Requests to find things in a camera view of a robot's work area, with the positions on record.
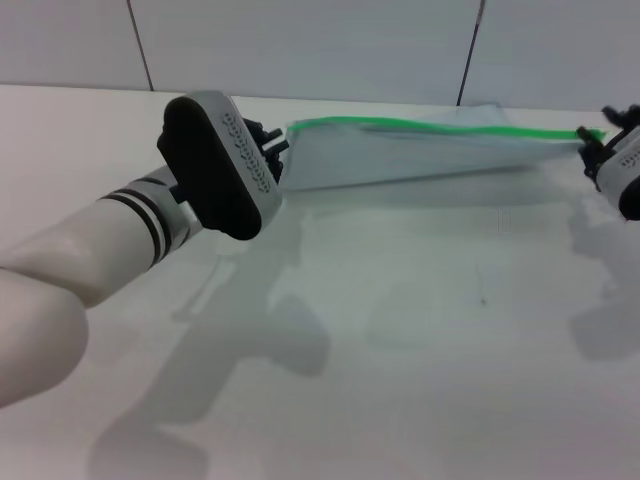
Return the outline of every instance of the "green zipper seal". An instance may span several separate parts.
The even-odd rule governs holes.
[[[537,138],[541,140],[579,140],[575,130],[547,130],[526,127],[457,127],[439,123],[418,122],[401,118],[387,117],[323,117],[303,120],[289,127],[290,132],[305,130],[323,125],[368,124],[379,127],[418,130],[445,135],[496,135],[501,137]],[[589,129],[600,141],[607,135],[606,131]]]

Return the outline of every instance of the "white table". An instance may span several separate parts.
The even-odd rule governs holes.
[[[0,87],[0,247],[161,165],[172,97]],[[268,127],[446,110],[237,103]],[[577,156],[290,196],[92,310],[74,374],[0,412],[0,477],[637,480],[639,240]]]

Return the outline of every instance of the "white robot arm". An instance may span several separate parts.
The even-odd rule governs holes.
[[[220,92],[179,97],[158,141],[167,166],[0,254],[0,407],[64,380],[103,302],[202,228],[247,240],[276,214],[282,132]]]

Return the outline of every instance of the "white wall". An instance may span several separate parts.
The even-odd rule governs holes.
[[[159,90],[455,104],[478,0],[134,0]]]
[[[638,0],[488,0],[463,104],[599,110],[640,102]]]
[[[0,1],[0,83],[148,89],[126,1]]]

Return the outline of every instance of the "plastic bag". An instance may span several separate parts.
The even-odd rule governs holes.
[[[305,190],[528,166],[574,154],[582,145],[573,131],[509,127],[494,105],[426,120],[431,123],[360,117],[296,122],[287,132],[291,146],[281,188]]]

